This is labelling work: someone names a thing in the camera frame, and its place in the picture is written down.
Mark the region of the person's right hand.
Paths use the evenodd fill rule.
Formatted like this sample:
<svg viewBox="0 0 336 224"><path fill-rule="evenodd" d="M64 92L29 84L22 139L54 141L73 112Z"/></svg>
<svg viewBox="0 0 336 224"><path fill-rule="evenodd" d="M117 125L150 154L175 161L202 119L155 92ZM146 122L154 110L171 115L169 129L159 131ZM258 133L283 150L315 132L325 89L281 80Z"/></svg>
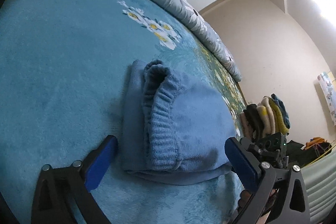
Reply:
<svg viewBox="0 0 336 224"><path fill-rule="evenodd" d="M276 201L277 194L278 194L278 190L273 189L269 198L268 198L268 201L266 202L266 205L265 205L261 215L265 215L266 213L271 211L271 209L274 206L274 203ZM244 207L246 206L246 204L249 201L249 199L251 198L251 196L252 196L252 193L249 192L248 190L243 190L240 193L240 199L238 200L238 208L237 208L238 212L240 212L244 209Z"/></svg>

